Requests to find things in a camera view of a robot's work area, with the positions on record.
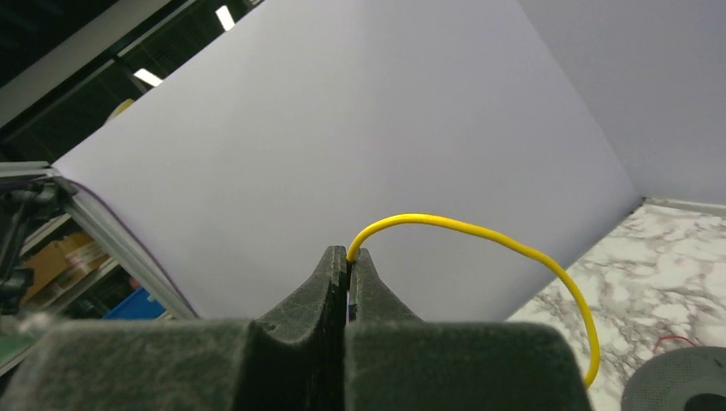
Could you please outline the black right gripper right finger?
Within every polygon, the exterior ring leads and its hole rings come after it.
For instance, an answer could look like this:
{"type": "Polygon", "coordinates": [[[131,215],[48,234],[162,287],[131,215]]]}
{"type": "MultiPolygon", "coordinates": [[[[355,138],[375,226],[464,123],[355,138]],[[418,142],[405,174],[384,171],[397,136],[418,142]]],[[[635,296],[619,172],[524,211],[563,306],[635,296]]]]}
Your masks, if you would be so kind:
{"type": "Polygon", "coordinates": [[[588,410],[572,349],[546,325],[426,322],[367,250],[351,267],[349,410],[588,410]]]}

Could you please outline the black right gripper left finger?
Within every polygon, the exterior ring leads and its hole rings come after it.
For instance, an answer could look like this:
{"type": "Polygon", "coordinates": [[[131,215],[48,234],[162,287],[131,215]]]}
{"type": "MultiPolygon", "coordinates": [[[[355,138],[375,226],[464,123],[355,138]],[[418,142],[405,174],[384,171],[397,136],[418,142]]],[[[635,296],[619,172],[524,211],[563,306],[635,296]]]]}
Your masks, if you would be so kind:
{"type": "Polygon", "coordinates": [[[21,363],[4,410],[341,410],[347,267],[328,247],[258,319],[73,320],[21,363]]]}

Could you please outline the grey perforated cable spool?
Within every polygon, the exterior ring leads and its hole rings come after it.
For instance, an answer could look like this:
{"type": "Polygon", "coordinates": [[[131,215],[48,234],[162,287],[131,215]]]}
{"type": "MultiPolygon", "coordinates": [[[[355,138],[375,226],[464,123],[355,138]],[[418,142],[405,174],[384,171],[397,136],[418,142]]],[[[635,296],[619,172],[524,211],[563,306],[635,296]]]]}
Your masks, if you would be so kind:
{"type": "Polygon", "coordinates": [[[679,348],[638,368],[624,386],[622,410],[724,410],[725,349],[679,348]]]}

